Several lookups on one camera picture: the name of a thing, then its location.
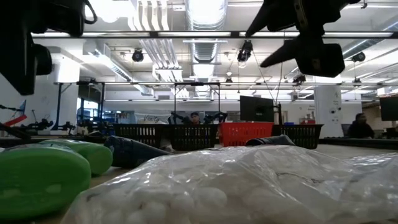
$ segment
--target computer monitor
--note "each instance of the computer monitor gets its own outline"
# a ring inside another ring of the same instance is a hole
[[[241,96],[241,121],[274,122],[274,101],[272,99]]]
[[[382,121],[398,121],[398,96],[380,98]]]

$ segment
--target black mesh basket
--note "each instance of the black mesh basket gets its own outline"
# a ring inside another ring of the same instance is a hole
[[[166,124],[113,124],[116,136],[133,139],[159,148]]]
[[[285,134],[296,146],[316,149],[322,126],[323,124],[274,125],[272,127],[272,135]]]
[[[194,151],[214,147],[217,124],[173,124],[171,142],[177,151]]]

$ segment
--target plastic bag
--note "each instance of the plastic bag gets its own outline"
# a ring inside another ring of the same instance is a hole
[[[146,110],[136,111],[134,115],[137,124],[168,124],[171,113],[169,111]]]
[[[354,161],[297,146],[161,156],[83,192],[62,223],[319,224],[397,218],[398,157]],[[368,165],[373,169],[363,169]]]

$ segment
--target ceiling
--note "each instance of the ceiling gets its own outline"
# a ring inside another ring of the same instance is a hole
[[[113,10],[109,9],[108,14],[116,14],[119,19],[115,22],[107,23],[101,19],[101,10],[98,10],[99,19],[96,24],[86,25],[86,32],[100,32],[100,31],[130,31],[128,26],[129,11],[123,6],[124,3],[129,1],[111,1],[111,0],[91,0],[94,1],[108,1],[108,5],[114,5]],[[228,8],[226,10],[226,20],[223,30],[228,31],[245,31],[252,20],[254,19],[259,5],[262,1],[253,0],[229,0]],[[169,0],[168,4],[168,22],[171,30],[187,30],[187,19],[185,4],[182,0]],[[363,3],[357,5],[351,5],[341,11],[341,19],[332,24],[326,24],[326,31],[382,31],[388,25],[398,22],[398,0],[395,1],[369,1],[366,9],[361,9]],[[217,51],[217,59],[214,62],[215,69],[213,78],[209,78],[210,82],[225,82],[227,72],[231,72],[231,78],[234,83],[237,82],[282,82],[288,80],[292,81],[291,78],[297,73],[291,73],[293,69],[297,67],[294,60],[284,62],[282,64],[274,65],[269,68],[259,68],[261,63],[266,57],[277,50],[284,43],[284,39],[253,39],[252,44],[254,52],[247,61],[246,67],[238,68],[236,60],[236,53],[243,44],[243,39],[226,39],[227,43],[220,44]],[[352,46],[357,42],[363,40],[354,39],[325,39],[325,43],[337,43],[340,44],[343,51]],[[132,53],[136,48],[143,48],[140,41],[137,39],[97,39],[97,45],[102,46],[106,44],[111,49],[111,58],[117,61],[130,75],[140,82],[158,82],[152,75],[153,62],[146,54],[144,49],[144,60],[142,62],[133,62]],[[192,57],[190,52],[189,44],[184,44],[183,39],[172,40],[174,50],[180,66],[182,67],[182,77],[186,82],[192,82],[195,79],[192,72]],[[398,40],[383,40],[380,43],[373,45],[363,51],[366,55],[364,62],[357,62],[355,65],[351,61],[346,61],[346,69],[341,74],[341,81],[351,82],[355,77],[365,75],[366,82],[383,82],[385,80],[391,80],[391,78],[398,78],[398,66],[392,67],[385,72],[381,72],[375,76],[367,78],[372,72],[376,72],[386,68],[398,60]],[[90,55],[87,55],[84,59],[85,63],[90,65],[95,70],[95,78],[98,81],[115,81],[115,74],[103,66],[96,60],[93,60]],[[93,76],[93,72],[88,73],[85,71],[81,72],[82,76],[88,75]],[[312,77],[307,77],[307,81],[312,81]],[[232,90],[240,88],[237,85],[229,86],[228,89]],[[266,86],[257,86],[256,88],[267,89]],[[377,87],[370,86],[363,88],[363,90],[373,91]],[[137,91],[132,87],[123,86],[112,86],[109,88],[112,91]],[[158,88],[157,90],[167,90],[167,88]]]

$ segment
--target man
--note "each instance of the man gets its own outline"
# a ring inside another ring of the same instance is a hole
[[[200,118],[197,112],[191,113],[191,122],[192,124],[200,124]]]
[[[374,132],[370,125],[366,123],[366,116],[364,113],[359,113],[355,116],[355,121],[348,128],[348,136],[350,138],[368,138],[374,137]]]

